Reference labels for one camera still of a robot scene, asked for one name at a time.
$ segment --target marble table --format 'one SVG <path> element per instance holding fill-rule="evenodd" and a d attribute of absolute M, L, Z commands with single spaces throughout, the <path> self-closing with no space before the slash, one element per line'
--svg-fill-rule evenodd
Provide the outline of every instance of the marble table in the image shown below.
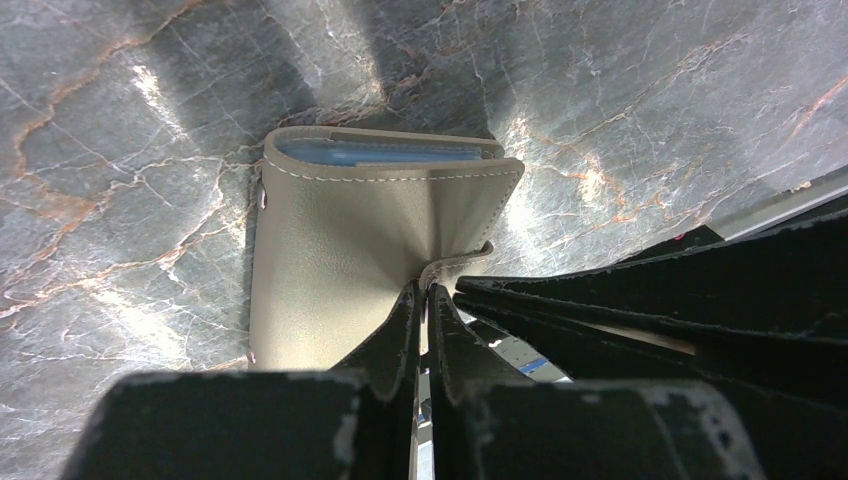
<path fill-rule="evenodd" d="M 287 125 L 494 137 L 492 274 L 611 263 L 848 163 L 841 0 L 4 0 L 0 478 L 98 397 L 244 368 L 256 162 Z"/>

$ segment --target leather wallet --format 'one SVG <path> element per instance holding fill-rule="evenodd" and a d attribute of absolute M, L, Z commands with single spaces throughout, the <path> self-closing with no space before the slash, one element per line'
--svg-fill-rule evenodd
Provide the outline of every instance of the leather wallet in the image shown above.
<path fill-rule="evenodd" d="M 482 272 L 524 172 L 497 142 L 288 127 L 265 139 L 250 369 L 329 369 L 401 288 Z"/>

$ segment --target wallet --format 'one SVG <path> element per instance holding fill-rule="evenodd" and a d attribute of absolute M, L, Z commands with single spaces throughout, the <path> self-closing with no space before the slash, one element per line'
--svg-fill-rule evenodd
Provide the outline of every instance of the wallet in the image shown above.
<path fill-rule="evenodd" d="M 287 127 L 261 170 L 249 368 L 326 370 L 410 280 L 482 273 L 524 167 L 493 140 Z"/>

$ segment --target black object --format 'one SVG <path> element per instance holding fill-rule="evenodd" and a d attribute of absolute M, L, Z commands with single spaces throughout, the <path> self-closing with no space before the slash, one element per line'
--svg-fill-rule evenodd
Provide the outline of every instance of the black object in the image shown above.
<path fill-rule="evenodd" d="M 573 384 L 529 381 L 443 287 L 412 282 L 330 372 L 129 377 L 63 478 L 408 478 L 425 310 L 436 478 L 846 478 L 845 239 L 836 214 L 573 275 L 460 279 L 458 307 Z"/>

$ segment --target gray marble countertop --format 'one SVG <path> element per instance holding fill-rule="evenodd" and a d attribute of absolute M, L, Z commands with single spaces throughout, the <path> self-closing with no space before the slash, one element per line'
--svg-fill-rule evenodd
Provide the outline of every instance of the gray marble countertop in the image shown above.
<path fill-rule="evenodd" d="M 0 478 L 114 381 L 245 365 L 277 126 L 494 137 L 492 274 L 615 261 L 846 164 L 840 0 L 5 0 Z"/>

